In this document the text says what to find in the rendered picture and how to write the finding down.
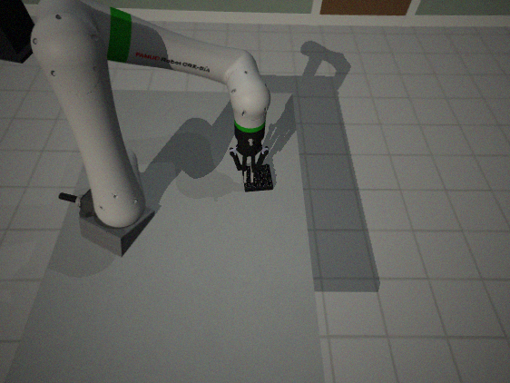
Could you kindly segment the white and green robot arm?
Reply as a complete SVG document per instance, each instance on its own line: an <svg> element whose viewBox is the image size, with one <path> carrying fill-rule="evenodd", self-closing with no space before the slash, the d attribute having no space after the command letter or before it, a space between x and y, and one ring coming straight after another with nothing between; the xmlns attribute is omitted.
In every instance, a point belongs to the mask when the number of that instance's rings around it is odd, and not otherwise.
<svg viewBox="0 0 510 383"><path fill-rule="evenodd" d="M90 183L85 195L59 194L81 206L80 217L123 229L145 210L137 157L124 145L115 110L108 61L226 84L236 139L252 146L264 138L270 90L249 52L174 33L94 0L40 0L36 16L32 51L72 129Z"/></svg>

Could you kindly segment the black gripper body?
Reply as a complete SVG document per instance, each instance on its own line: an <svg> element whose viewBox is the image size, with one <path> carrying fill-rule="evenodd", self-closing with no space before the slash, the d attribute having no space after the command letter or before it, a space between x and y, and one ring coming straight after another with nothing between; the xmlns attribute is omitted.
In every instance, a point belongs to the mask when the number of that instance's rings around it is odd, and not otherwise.
<svg viewBox="0 0 510 383"><path fill-rule="evenodd" d="M248 144L244 144L238 141L238 144L236 145L236 150L243 156L243 152L248 152L247 157L251 157L251 152L255 151L255 155L257 155L262 150L262 144L261 142L253 144L252 146ZM259 148L259 149L258 149ZM258 150L257 150L258 149ZM243 151L244 150L244 151Z"/></svg>

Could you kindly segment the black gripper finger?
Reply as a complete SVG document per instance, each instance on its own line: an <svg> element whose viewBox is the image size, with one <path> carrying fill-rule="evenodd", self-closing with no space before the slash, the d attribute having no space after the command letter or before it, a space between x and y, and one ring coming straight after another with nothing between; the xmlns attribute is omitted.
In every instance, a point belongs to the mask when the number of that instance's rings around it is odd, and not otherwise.
<svg viewBox="0 0 510 383"><path fill-rule="evenodd" d="M250 167L250 181L253 182L253 175L255 175L255 170L260 170L261 165L263 164L263 161L266 157L266 155L269 153L268 146L263 147L260 152L259 159L257 161L257 164L255 164L255 151L251 152L251 167ZM252 173L252 176L251 176Z"/></svg>
<svg viewBox="0 0 510 383"><path fill-rule="evenodd" d="M242 170L242 175L244 176L244 183L245 183L246 182L246 174L247 174L247 172L246 172L246 165L247 165L247 155L248 155L248 152L246 152L246 151L243 152L242 165L241 165L239 157L237 155L236 148L230 148L230 156L233 158L233 160L234 160L234 162L236 164L237 170L238 171Z"/></svg>

